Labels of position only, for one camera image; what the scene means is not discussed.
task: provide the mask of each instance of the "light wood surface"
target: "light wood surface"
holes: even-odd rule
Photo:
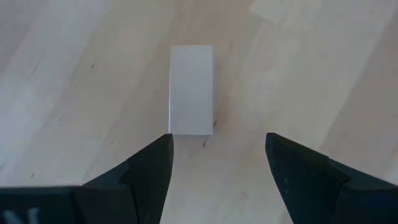
[[[35,1],[0,32],[1,185],[82,184],[166,133],[182,44],[214,47],[215,127],[175,136],[162,223],[291,223],[271,131],[398,184],[396,0]]]

